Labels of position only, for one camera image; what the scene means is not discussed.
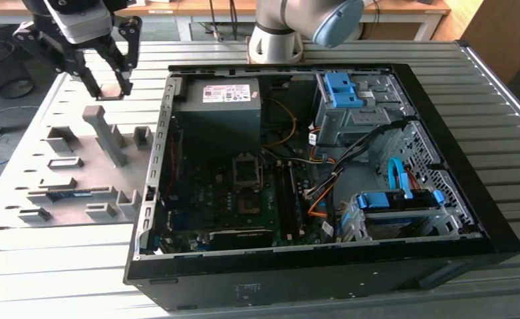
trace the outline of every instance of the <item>power supply label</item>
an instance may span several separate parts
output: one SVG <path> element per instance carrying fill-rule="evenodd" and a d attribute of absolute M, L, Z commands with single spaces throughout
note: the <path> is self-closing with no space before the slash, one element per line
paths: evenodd
<path fill-rule="evenodd" d="M 203 103 L 249 102 L 250 85 L 207 85 L 203 88 Z"/>

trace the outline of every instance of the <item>yellow wire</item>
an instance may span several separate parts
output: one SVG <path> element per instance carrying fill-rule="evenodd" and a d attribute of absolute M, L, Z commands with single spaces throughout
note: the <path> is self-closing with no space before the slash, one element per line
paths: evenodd
<path fill-rule="evenodd" d="M 286 143 L 287 140 L 295 135 L 297 118 L 295 118 L 294 113 L 291 113 L 289 108 L 279 101 L 274 100 L 273 98 L 266 98 L 266 100 L 270 100 L 271 102 L 277 103 L 279 105 L 279 107 L 283 108 L 283 110 L 287 112 L 289 117 L 291 118 L 291 131 L 290 131 L 287 137 L 285 139 L 282 139 L 281 141 L 262 145 L 263 148 L 273 148 L 274 146 L 278 146 L 279 144 Z"/>
<path fill-rule="evenodd" d="M 329 191 L 333 189 L 333 186 L 334 184 L 337 184 L 337 180 L 333 182 L 333 184 L 327 187 L 327 189 L 325 190 L 325 192 L 321 194 L 319 198 L 317 198 L 315 202 L 313 203 L 311 207 L 310 207 L 310 210 L 307 211 L 307 215 L 313 215 L 313 214 L 321 214 L 321 213 L 315 213 L 313 210 L 315 209 L 317 207 L 317 204 L 319 204 L 319 201 L 323 199 L 325 195 L 327 195 Z"/>
<path fill-rule="evenodd" d="M 317 159 L 317 158 L 313 156 L 313 151 L 314 151 L 314 150 L 315 150 L 315 146 L 313 146 L 313 147 L 311 147 L 311 150 L 310 150 L 310 160 L 311 160 L 311 161 L 315 161 L 315 162 L 318 162 L 318 163 L 321 163 L 321 162 L 323 162 L 323 160 L 322 160 L 322 159 Z M 334 163 L 335 163 L 334 159 L 333 159 L 333 158 L 327 158 L 327 163 L 334 164 Z"/>

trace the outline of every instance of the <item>motherboard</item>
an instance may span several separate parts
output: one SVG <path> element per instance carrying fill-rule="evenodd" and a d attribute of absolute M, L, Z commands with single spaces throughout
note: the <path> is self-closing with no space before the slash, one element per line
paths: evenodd
<path fill-rule="evenodd" d="M 167 213 L 171 236 L 160 247 L 167 253 L 223 251 L 321 243 L 319 226 L 305 212 L 311 186 L 307 164 L 267 163 L 262 157 L 239 157 L 187 164 Z"/>

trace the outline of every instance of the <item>open computer tower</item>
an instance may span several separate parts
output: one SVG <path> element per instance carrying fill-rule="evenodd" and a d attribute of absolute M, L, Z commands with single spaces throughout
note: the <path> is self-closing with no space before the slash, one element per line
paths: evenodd
<path fill-rule="evenodd" d="M 172 66 L 124 281 L 166 309 L 430 289 L 520 242 L 405 64 Z"/>

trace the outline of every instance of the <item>ventilation grille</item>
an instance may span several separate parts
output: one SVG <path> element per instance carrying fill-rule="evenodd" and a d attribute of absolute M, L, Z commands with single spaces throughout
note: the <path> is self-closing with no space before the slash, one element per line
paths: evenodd
<path fill-rule="evenodd" d="M 378 182 L 382 183 L 384 188 L 388 188 L 388 161 L 394 156 L 402 160 L 405 167 L 410 168 L 420 184 L 432 189 L 438 189 L 444 193 L 445 207 L 457 209 L 461 223 L 472 224 L 470 214 L 456 191 L 456 185 L 449 174 L 446 171 L 430 169 L 430 165 L 438 164 L 441 161 L 420 123 L 412 122 L 404 131 L 396 131 L 390 135 L 386 147 L 382 148 L 378 155 L 379 162 L 375 163 L 381 176 Z"/>

